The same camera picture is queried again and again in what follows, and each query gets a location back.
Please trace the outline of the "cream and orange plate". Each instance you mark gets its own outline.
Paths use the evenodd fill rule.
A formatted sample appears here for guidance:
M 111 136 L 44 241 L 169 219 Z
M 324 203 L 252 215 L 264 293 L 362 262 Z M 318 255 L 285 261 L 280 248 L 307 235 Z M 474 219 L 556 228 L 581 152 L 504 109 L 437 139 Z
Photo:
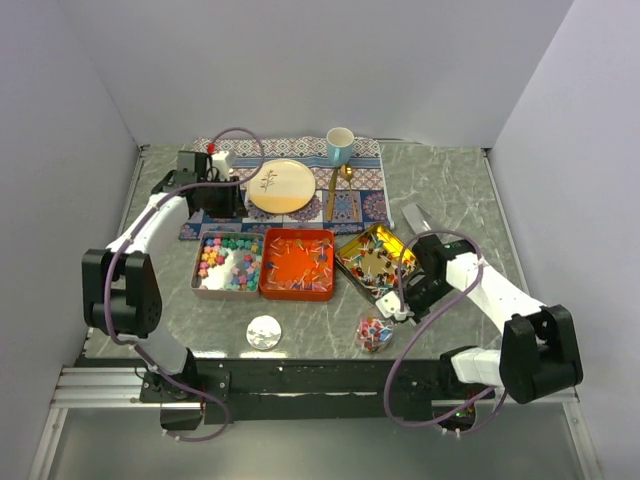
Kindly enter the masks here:
M 249 201 L 270 214 L 289 214 L 305 207 L 315 195 L 313 172 L 293 159 L 265 162 L 247 183 Z

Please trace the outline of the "aluminium rail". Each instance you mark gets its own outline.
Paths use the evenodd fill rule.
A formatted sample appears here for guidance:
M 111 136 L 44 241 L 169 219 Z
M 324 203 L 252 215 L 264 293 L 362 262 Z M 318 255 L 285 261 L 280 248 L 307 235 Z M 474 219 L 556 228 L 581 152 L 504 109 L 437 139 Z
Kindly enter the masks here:
M 245 358 L 200 361 L 196 388 L 223 401 L 233 396 L 380 395 L 391 369 L 388 360 L 291 360 Z M 485 389 L 459 382 L 436 360 L 409 360 L 391 391 L 402 399 L 465 400 Z M 143 368 L 65 368 L 52 404 L 60 408 L 195 401 Z

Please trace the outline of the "blue mug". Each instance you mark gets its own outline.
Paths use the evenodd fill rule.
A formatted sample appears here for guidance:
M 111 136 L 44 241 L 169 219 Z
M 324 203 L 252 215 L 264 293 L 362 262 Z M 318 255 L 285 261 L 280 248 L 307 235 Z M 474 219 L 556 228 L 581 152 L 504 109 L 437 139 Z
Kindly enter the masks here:
M 326 135 L 327 158 L 334 168 L 347 164 L 352 156 L 355 135 L 345 127 L 335 127 Z

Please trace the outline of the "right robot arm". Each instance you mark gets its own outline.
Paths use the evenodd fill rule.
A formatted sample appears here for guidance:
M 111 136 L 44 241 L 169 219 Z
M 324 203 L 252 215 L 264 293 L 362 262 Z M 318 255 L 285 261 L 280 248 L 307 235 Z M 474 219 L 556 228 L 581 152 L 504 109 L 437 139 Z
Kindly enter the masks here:
M 429 312 L 449 292 L 468 299 L 496 326 L 498 350 L 464 346 L 441 356 L 438 387 L 460 398 L 473 384 L 503 388 L 519 404 L 580 384 L 584 378 L 573 317 L 562 305 L 529 296 L 486 261 L 467 240 L 443 243 L 434 235 L 411 248 L 420 270 L 409 277 L 405 299 L 416 315 Z

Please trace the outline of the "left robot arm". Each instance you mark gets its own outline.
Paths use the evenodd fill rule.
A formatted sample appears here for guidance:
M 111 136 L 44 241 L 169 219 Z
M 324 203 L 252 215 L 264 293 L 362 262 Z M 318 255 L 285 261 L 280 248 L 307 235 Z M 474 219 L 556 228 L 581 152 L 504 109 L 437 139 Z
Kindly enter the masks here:
M 161 325 L 162 298 L 152 257 L 160 254 L 195 213 L 239 217 L 240 179 L 231 173 L 235 154 L 181 151 L 177 167 L 151 190 L 140 215 L 103 249 L 82 257 L 85 323 L 118 345 L 136 349 L 147 365 L 165 372 L 163 389 L 174 400 L 198 392 L 199 377 L 188 370 L 188 349 Z

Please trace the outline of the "clear jar lid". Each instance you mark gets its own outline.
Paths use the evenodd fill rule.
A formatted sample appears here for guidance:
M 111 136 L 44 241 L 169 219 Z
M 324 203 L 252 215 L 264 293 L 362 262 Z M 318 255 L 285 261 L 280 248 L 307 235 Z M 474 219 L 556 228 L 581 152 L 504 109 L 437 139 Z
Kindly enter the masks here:
M 256 350 L 267 351 L 281 340 L 282 327 L 277 319 L 269 315 L 255 317 L 246 329 L 246 340 Z

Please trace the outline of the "patterned blue placemat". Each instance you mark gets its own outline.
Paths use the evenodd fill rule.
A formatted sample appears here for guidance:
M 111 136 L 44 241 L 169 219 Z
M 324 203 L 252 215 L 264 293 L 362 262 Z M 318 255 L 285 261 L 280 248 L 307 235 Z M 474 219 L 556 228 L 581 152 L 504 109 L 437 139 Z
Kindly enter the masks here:
M 327 144 L 323 138 L 267 139 L 263 142 L 266 159 L 293 159 L 306 165 L 314 174 L 316 192 L 301 210 L 291 214 L 270 214 L 244 201 L 247 218 L 216 219 L 199 211 L 180 228 L 180 240 L 197 240 L 205 232 L 264 233 L 270 228 L 329 229 L 336 235 L 359 233 L 376 223 L 394 227 L 386 188 L 381 146 L 365 137 L 355 139 L 350 165 L 354 169 L 352 188 L 359 221 L 353 216 L 347 183 L 338 178 L 332 222 L 326 221 L 329 182 L 332 168 L 327 161 Z

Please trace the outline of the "gold spoon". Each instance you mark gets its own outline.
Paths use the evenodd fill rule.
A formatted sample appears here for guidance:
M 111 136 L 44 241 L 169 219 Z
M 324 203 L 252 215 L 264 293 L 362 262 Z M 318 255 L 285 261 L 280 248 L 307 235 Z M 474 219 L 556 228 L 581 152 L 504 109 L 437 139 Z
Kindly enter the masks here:
M 355 194 L 354 194 L 354 191 L 353 191 L 353 188 L 352 188 L 352 180 L 353 180 L 353 177 L 354 177 L 354 170 L 349 164 L 344 164 L 344 165 L 342 165 L 340 167 L 340 175 L 341 175 L 341 178 L 347 183 L 349 194 L 350 194 L 350 200 L 351 200 L 353 216 L 354 216 L 355 221 L 358 222 L 359 221 L 359 215 L 358 215 L 358 209 L 357 209 L 357 202 L 356 202 Z

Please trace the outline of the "silver tin of star candies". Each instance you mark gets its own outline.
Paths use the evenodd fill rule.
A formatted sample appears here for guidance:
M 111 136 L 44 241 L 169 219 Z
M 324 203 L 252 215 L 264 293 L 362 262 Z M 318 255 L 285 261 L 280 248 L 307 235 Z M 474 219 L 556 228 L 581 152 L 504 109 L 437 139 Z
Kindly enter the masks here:
M 204 300 L 258 298 L 263 247 L 263 234 L 205 232 L 190 280 L 192 292 Z

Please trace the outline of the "orange tin of lollipops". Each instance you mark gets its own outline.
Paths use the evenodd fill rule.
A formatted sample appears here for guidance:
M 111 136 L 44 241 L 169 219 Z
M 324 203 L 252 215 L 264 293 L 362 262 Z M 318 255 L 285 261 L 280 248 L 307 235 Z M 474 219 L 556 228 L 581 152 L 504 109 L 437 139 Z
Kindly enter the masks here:
M 333 297 L 335 237 L 325 229 L 265 233 L 259 290 L 268 300 L 327 302 Z

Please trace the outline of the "gold tin of lollipops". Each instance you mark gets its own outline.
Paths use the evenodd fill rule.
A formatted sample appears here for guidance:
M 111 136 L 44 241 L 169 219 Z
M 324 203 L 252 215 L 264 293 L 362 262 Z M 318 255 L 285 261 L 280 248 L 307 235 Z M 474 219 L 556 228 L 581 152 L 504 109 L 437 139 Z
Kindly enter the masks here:
M 413 252 L 384 224 L 370 226 L 335 253 L 337 267 L 370 303 L 375 303 L 398 286 L 398 272 L 404 277 L 417 268 Z

